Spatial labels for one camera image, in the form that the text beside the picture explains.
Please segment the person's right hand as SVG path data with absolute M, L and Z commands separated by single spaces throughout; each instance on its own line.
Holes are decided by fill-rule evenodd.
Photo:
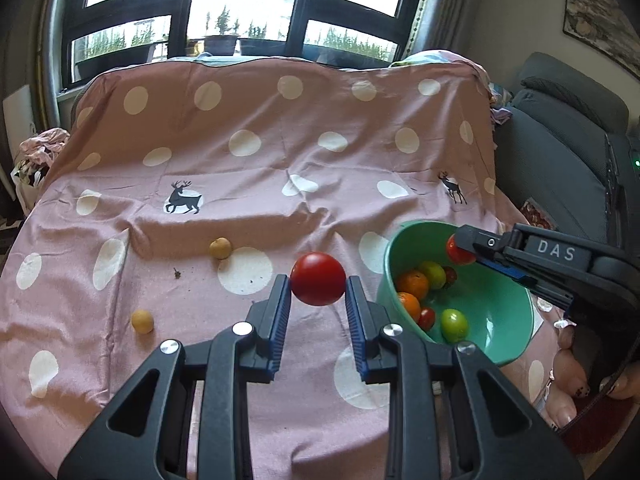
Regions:
M 576 416 L 575 399 L 588 396 L 587 374 L 575 359 L 573 341 L 575 327 L 567 325 L 558 336 L 559 352 L 553 361 L 553 382 L 544 407 L 544 418 L 553 428 L 563 428 Z M 632 399 L 639 402 L 639 362 L 630 363 L 616 383 L 608 389 L 608 396 L 615 400 Z

